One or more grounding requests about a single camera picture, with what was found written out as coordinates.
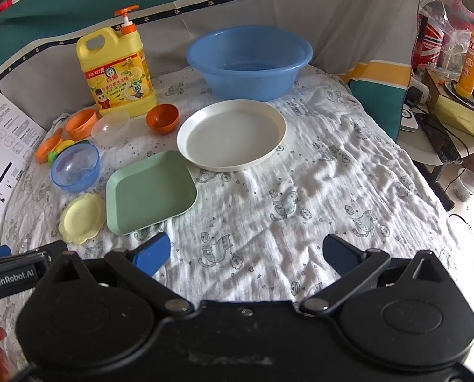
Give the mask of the green square plate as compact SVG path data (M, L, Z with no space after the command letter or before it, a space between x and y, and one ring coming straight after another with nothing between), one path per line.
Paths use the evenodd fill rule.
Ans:
M185 213L197 199L186 160L164 151L117 170L107 180L107 226L129 235Z

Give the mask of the small yellow scalloped plate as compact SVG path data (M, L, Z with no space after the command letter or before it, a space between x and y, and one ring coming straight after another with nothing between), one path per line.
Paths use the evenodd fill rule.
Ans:
M66 243L81 245L95 238L105 222L105 200L98 194L85 193L67 205L58 229Z

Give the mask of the translucent blue bowl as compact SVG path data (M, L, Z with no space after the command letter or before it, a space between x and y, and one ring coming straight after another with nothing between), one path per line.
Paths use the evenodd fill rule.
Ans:
M98 148L91 143L78 142L56 157L50 168L50 179L65 192L80 193L95 183L100 170Z

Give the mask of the clear plastic bowl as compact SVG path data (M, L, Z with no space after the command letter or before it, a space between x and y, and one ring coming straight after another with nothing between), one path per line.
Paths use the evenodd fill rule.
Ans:
M131 118L123 111L112 112L95 123L91 136L101 147L118 147L127 138Z

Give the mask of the dark orange small bowl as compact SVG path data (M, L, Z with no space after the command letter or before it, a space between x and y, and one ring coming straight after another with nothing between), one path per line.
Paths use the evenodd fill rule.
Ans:
M171 103L161 103L147 113L145 121L156 135L168 135L177 127L180 112Z

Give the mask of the white round plate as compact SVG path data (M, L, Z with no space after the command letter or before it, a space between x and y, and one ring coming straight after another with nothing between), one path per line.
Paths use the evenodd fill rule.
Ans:
M180 154L201 169L225 173L257 166L283 142L287 123L268 103L227 100L195 112L180 127Z

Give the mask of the orange toy pan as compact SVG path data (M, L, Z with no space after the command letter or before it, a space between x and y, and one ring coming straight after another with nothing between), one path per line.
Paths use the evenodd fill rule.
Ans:
M35 152L35 160L39 164L48 161L48 154L52 152L62 142L63 128L59 128L53 135L44 140Z

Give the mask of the green toy vegetable piece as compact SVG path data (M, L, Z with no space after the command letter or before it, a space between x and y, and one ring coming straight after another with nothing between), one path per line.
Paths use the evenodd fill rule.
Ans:
M58 152L56 150L50 151L50 153L48 153L47 160L48 160L49 166L53 165L57 156L58 156Z

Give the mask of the toy banana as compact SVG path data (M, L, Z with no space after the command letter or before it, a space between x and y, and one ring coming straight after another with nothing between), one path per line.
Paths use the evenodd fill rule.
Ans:
M73 140L62 141L56 146L55 151L57 153L61 153L63 150L65 150L66 148L72 146L73 144L75 144L75 141L73 141Z

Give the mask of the white instruction sheet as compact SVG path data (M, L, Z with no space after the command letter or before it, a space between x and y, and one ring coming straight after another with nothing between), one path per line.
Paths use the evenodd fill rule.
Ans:
M14 187L45 130L0 93L0 231Z

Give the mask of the orange toy pot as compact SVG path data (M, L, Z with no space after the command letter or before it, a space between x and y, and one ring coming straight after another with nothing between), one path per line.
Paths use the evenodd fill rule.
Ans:
M93 109L81 110L69 118L65 130L73 141L81 141L91 135L92 128L98 121L97 113Z

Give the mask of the black device on shelf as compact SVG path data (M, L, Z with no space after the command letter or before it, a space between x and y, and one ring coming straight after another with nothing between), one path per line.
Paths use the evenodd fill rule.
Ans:
M443 164L461 162L461 156L457 147L455 147L447 130L435 115L416 113L415 120L424 131Z

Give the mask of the yellow cardboard box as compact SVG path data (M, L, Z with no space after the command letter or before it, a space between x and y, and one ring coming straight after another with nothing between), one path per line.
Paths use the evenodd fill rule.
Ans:
M442 123L474 136L474 109L460 102L446 89L446 80L438 73L427 69L423 82L429 88L427 106Z

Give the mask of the yellow detergent jug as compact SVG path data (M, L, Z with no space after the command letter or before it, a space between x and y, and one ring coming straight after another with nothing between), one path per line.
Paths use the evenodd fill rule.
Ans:
M148 113L158 105L144 45L129 13L132 5L115 11L122 17L116 29L104 27L83 35L76 54L95 101L103 116L123 111L130 117Z

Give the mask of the large blue plastic basin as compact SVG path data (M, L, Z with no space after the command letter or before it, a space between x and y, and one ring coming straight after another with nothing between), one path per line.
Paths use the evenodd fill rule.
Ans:
M299 35L270 26L221 29L194 41L187 63L215 96L270 101L288 93L313 48Z

